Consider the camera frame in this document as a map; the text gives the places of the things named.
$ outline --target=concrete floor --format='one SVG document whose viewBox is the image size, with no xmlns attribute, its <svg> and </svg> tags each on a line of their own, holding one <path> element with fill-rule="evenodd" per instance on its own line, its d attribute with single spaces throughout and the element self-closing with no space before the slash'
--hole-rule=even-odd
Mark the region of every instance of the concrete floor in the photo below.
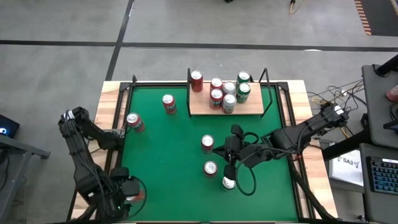
<svg viewBox="0 0 398 224">
<path fill-rule="evenodd" d="M 0 0 L 0 40 L 115 42 L 128 0 Z M 398 47 L 398 37 L 364 33 L 354 2 L 307 0 L 289 16 L 288 0 L 136 0 L 125 42 Z M 67 109 L 92 114 L 100 96 L 113 47 L 0 45 L 0 113 L 19 123 L 17 138 L 51 151 L 33 158 L 27 183 L 10 223 L 61 222 L 73 193 L 74 166 L 57 121 Z M 308 52 L 298 50 L 140 49 L 123 47 L 112 80 L 184 80 L 186 69 L 207 77 L 233 79 L 240 70 L 274 80 L 302 79 L 308 91 L 324 91 L 361 78 L 361 66 L 383 63 L 396 53 Z M 366 109 L 351 113 L 360 131 Z M 325 138 L 340 141 L 338 131 Z M 363 213 L 361 195 L 333 189 L 339 216 Z"/>
</svg>

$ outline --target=green felt mat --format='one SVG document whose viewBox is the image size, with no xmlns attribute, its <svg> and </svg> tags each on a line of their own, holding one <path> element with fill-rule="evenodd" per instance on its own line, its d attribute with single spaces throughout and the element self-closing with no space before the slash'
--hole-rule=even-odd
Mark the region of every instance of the green felt mat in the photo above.
<svg viewBox="0 0 398 224">
<path fill-rule="evenodd" d="M 177 112 L 167 115 L 162 96 L 172 94 Z M 186 89 L 179 87 L 137 87 L 132 94 L 130 112 L 139 113 L 146 129 L 126 136 L 122 166 L 129 168 L 147 186 L 147 203 L 131 220 L 137 221 L 296 221 L 294 195 L 287 161 L 263 162 L 253 170 L 257 192 L 244 196 L 238 189 L 225 192 L 221 179 L 226 161 L 216 154 L 204 154 L 200 141 L 205 134 L 224 144 L 231 135 L 232 124 L 244 131 L 263 135 L 281 127 L 275 88 L 274 103 L 260 118 L 250 116 L 188 117 Z M 262 89 L 264 107 L 268 104 L 267 88 Z M 203 173 L 206 161 L 215 161 L 219 171 L 213 179 Z M 239 170 L 239 181 L 246 191 L 252 189 L 252 177 L 246 167 Z M 137 202 L 131 214 L 141 206 Z"/>
</svg>

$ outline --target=black floor stripe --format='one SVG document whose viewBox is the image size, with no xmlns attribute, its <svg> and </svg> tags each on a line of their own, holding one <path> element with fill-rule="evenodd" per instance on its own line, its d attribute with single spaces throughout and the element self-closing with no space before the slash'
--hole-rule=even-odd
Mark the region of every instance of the black floor stripe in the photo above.
<svg viewBox="0 0 398 224">
<path fill-rule="evenodd" d="M 112 58 L 111 58 L 111 61 L 109 63 L 108 71 L 106 72 L 105 81 L 111 81 L 112 80 L 114 68 L 116 66 L 116 62 L 118 61 L 121 44 L 123 42 L 123 38 L 124 38 L 124 35 L 126 33 L 127 24 L 129 23 L 130 12 L 132 11 L 132 4 L 133 3 L 134 3 L 134 0 L 129 0 L 129 2 L 127 4 L 126 12 L 124 13 L 124 17 L 123 17 L 122 26 L 120 27 L 118 39 L 116 41 L 116 46 L 115 46 L 115 48 L 113 50 L 113 53 L 112 53 Z"/>
<path fill-rule="evenodd" d="M 89 41 L 0 40 L 0 45 L 113 47 L 116 43 Z"/>
<path fill-rule="evenodd" d="M 157 49 L 242 49 L 242 50 L 321 50 L 341 52 L 398 52 L 398 47 L 338 47 L 306 45 L 257 45 L 257 44 L 189 44 L 125 42 L 122 47 Z"/>
</svg>

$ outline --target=white paper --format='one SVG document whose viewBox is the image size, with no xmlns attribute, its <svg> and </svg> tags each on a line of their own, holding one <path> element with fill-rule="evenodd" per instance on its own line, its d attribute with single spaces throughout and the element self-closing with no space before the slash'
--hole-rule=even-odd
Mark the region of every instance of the white paper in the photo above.
<svg viewBox="0 0 398 224">
<path fill-rule="evenodd" d="M 361 152 L 353 150 L 331 160 L 329 177 L 363 186 Z"/>
</svg>

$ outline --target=green soda can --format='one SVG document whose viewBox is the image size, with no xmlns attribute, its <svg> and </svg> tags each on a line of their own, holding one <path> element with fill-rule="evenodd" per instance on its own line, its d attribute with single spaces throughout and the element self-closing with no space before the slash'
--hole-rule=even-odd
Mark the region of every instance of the green soda can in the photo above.
<svg viewBox="0 0 398 224">
<path fill-rule="evenodd" d="M 236 79 L 236 88 L 239 87 L 239 84 L 245 82 L 250 82 L 250 74 L 245 71 L 239 72 L 238 77 Z"/>
<path fill-rule="evenodd" d="M 250 85 L 248 83 L 241 83 L 238 88 L 238 94 L 236 95 L 236 102 L 244 103 L 248 100 L 250 94 Z"/>
</svg>

